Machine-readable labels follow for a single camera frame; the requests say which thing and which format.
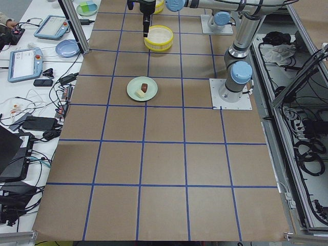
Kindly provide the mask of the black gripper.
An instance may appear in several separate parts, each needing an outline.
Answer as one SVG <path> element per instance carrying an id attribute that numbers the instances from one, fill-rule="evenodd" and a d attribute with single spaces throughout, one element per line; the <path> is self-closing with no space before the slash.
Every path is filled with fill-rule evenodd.
<path id="1" fill-rule="evenodd" d="M 140 11 L 143 13 L 143 37 L 148 37 L 150 27 L 150 15 L 156 9 L 156 0 L 140 0 Z"/>

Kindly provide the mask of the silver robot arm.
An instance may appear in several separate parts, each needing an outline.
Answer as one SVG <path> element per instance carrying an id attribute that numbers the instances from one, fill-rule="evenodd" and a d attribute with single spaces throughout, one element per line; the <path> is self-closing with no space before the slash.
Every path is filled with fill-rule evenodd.
<path id="1" fill-rule="evenodd" d="M 212 13 L 208 20 L 208 26 L 211 28 L 223 27 L 225 25 L 235 26 L 235 21 L 232 22 L 231 19 L 230 11 L 212 9 Z"/>
<path id="2" fill-rule="evenodd" d="M 235 40 L 227 49 L 224 60 L 228 73 L 225 82 L 226 90 L 232 93 L 240 93 L 243 87 L 252 77 L 248 74 L 247 80 L 238 77 L 238 72 L 252 72 L 250 65 L 244 61 L 248 56 L 249 47 L 254 39 L 258 27 L 262 22 L 262 15 L 257 13 L 261 8 L 261 1 L 165 1 L 166 8 L 171 12 L 178 12 L 182 8 L 211 9 L 211 21 L 219 26 L 223 24 L 223 14 L 229 12 L 240 12 L 243 14 Z"/>

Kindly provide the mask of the person hand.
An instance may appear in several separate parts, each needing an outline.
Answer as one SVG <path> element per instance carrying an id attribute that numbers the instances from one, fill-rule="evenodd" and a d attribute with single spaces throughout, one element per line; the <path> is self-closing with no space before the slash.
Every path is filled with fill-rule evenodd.
<path id="1" fill-rule="evenodd" d="M 8 19 L 6 20 L 5 24 L 9 29 L 13 29 L 16 27 L 17 22 L 13 21 L 12 19 Z"/>

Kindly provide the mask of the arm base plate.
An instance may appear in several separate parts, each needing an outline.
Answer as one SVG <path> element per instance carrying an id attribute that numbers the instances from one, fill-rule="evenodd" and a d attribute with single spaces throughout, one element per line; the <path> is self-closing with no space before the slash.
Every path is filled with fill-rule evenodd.
<path id="1" fill-rule="evenodd" d="M 212 15 L 201 15 L 202 33 L 205 35 L 225 35 L 232 36 L 233 29 L 231 24 L 217 25 Z"/>
<path id="2" fill-rule="evenodd" d="M 212 108 L 214 110 L 252 110 L 250 96 L 245 85 L 241 92 L 226 88 L 226 79 L 209 79 Z"/>

